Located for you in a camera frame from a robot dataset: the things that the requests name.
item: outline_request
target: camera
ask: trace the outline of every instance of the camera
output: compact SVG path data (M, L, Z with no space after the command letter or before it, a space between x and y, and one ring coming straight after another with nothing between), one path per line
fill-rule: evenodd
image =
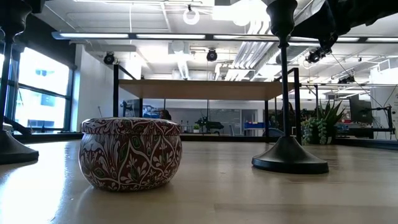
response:
M207 53L207 61L208 62L214 62L217 60L217 53L215 49L210 49L209 52Z
M117 65L119 61L114 57L114 52L107 52L104 63L107 65Z

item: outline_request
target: ceiling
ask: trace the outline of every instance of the ceiling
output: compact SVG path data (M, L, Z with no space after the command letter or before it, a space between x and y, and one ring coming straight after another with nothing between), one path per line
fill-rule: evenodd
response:
M200 19L195 25L188 25L183 20L186 4L108 4L100 0L55 0L46 2L44 11L36 15L55 29L62 32L171 32L171 33L209 33L209 34L246 34L249 25L237 26L233 21L216 21L212 19L215 0L202 1L201 6L193 4L193 9L201 11ZM300 12L311 0L298 0L295 13ZM398 20L398 14L376 21L373 25L353 28L348 35L397 36L398 26L392 26ZM163 77L178 70L177 61L169 57L169 42L156 40L101 40L84 42L87 45L104 46L130 45L144 59L142 73L146 78ZM206 42L188 41L191 57L187 62L189 70L215 71L218 63L233 61L239 52L242 42ZM369 67L376 65L383 58L398 55L398 46L394 44L335 44L333 55L327 56L316 65L308 68L304 62L305 53L314 47L301 50L301 55L291 62L290 67L299 67L302 82L320 82L330 79L332 75L345 69L356 67L357 82L368 81ZM208 49L216 49L218 61L207 62ZM99 59L104 51L94 51ZM128 50L120 52L120 57L128 58Z

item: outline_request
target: table surface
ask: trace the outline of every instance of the table surface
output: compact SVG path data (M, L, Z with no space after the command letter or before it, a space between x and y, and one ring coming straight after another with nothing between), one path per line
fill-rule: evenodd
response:
M183 142L179 171L159 189L93 189L78 165L79 141L32 144L39 161L0 166L0 223L397 223L398 152L306 147L330 173L257 170L262 143Z
M119 80L119 86L138 98L188 100L269 100L282 94L279 82L191 80ZM294 84L288 84L289 91Z

